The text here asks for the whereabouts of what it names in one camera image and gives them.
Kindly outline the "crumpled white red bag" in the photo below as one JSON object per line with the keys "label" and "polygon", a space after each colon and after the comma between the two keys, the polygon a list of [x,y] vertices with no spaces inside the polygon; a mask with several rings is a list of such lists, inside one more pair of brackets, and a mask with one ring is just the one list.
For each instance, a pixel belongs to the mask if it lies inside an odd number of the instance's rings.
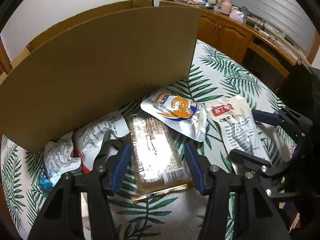
{"label": "crumpled white red bag", "polygon": [[78,129],[73,135],[73,144],[74,154],[81,159],[82,171],[88,174],[93,170],[94,161],[105,142],[123,138],[128,133],[129,128],[119,111]]}

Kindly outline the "white long snack packet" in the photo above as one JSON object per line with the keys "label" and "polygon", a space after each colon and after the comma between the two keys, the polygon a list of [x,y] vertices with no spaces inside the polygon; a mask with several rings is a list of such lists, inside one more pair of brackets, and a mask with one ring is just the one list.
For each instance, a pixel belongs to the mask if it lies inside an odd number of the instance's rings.
{"label": "white long snack packet", "polygon": [[221,131],[227,153],[241,150],[270,163],[270,158],[258,136],[252,111],[240,95],[207,101],[206,110]]}

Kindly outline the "crumpled white snack bag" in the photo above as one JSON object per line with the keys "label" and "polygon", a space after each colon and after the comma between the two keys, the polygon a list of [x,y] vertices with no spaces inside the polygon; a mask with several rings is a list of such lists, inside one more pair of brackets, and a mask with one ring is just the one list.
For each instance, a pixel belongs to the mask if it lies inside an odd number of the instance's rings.
{"label": "crumpled white snack bag", "polygon": [[50,141],[44,147],[44,172],[47,179],[55,185],[64,173],[74,171],[81,165],[79,157],[73,157],[73,131],[62,136],[57,142]]}

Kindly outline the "blue candy wrapper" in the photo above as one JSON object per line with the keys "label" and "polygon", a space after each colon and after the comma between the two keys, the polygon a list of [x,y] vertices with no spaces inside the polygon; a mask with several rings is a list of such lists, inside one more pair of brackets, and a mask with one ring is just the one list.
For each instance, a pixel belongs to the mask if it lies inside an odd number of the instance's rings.
{"label": "blue candy wrapper", "polygon": [[47,173],[43,172],[43,174],[39,175],[38,185],[44,196],[47,198],[52,192],[53,188],[61,178],[61,175],[58,173]]}

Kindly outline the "clear wrapped biscuit pack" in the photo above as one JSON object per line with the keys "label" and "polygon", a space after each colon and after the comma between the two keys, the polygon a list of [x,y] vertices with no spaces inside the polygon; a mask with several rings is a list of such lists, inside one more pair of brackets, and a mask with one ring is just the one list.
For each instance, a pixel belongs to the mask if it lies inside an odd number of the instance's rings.
{"label": "clear wrapped biscuit pack", "polygon": [[148,114],[125,118],[137,189],[133,202],[181,192],[193,184],[167,125]]}

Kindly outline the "white orange snack pouch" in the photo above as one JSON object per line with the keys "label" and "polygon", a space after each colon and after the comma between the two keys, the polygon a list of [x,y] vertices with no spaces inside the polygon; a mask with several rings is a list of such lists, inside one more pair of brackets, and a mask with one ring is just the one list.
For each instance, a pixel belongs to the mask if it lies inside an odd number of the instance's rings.
{"label": "white orange snack pouch", "polygon": [[203,104],[163,89],[143,100],[140,107],[182,135],[198,142],[205,141],[207,111]]}

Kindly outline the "palm leaf bed sheet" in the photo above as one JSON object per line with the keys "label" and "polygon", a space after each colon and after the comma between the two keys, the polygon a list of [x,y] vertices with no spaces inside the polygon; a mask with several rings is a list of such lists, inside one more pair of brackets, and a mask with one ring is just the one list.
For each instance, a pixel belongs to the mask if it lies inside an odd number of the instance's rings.
{"label": "palm leaf bed sheet", "polygon": [[276,113],[283,107],[251,72],[197,41],[186,79],[67,129],[39,151],[2,137],[2,185],[16,232],[27,239],[33,231],[47,200],[39,186],[47,168],[53,168],[57,185],[62,171],[91,174],[103,153],[111,157],[124,147],[131,163],[108,198],[116,237],[197,239],[208,199],[192,185],[185,151],[195,148],[227,173],[238,172],[229,158],[232,149],[281,164],[294,141],[278,125],[257,125],[252,111]]}

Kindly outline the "wooden sideboard cabinet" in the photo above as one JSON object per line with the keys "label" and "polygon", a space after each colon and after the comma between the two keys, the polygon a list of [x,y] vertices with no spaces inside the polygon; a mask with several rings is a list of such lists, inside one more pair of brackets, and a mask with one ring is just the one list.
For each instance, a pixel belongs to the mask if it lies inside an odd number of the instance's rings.
{"label": "wooden sideboard cabinet", "polygon": [[294,58],[293,51],[278,39],[264,37],[252,27],[207,9],[202,9],[197,38],[252,71],[264,82],[283,81],[295,65],[310,65],[302,57]]}

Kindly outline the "pink tissue box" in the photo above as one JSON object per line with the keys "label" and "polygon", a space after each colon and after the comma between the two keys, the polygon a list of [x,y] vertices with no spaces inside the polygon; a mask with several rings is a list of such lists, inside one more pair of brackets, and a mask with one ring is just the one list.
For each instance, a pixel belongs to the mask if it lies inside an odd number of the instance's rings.
{"label": "pink tissue box", "polygon": [[238,21],[240,23],[245,23],[245,14],[240,11],[232,11],[229,15],[229,17],[235,21]]}

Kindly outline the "grey window blind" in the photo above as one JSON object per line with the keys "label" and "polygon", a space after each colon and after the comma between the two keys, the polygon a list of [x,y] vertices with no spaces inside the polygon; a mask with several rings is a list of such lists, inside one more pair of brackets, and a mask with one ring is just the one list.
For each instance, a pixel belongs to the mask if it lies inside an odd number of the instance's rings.
{"label": "grey window blind", "polygon": [[315,38],[315,26],[296,0],[231,0],[233,5],[246,7],[288,35],[305,53]]}

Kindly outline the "brown cardboard box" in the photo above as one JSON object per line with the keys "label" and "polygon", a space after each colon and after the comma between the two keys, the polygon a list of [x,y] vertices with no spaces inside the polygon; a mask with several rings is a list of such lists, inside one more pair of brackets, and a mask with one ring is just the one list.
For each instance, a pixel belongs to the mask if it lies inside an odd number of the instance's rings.
{"label": "brown cardboard box", "polygon": [[69,18],[1,82],[1,134],[36,152],[51,140],[185,79],[201,10],[140,7]]}

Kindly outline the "pink thermos bottle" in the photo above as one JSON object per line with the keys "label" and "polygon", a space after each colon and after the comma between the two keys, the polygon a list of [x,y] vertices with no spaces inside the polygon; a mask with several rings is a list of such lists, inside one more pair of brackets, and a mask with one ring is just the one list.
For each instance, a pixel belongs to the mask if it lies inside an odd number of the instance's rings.
{"label": "pink thermos bottle", "polygon": [[230,15],[232,11],[231,0],[222,0],[220,12],[225,15]]}

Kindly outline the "wooden louvered wardrobe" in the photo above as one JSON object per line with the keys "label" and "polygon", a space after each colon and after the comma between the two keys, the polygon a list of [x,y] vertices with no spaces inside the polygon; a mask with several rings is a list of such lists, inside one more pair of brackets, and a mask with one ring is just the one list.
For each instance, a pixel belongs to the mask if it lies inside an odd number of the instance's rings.
{"label": "wooden louvered wardrobe", "polygon": [[12,66],[10,64],[9,57],[7,55],[7,52],[4,48],[2,39],[0,38],[0,58],[1,58],[1,66],[4,70],[4,72],[9,75],[12,71]]}

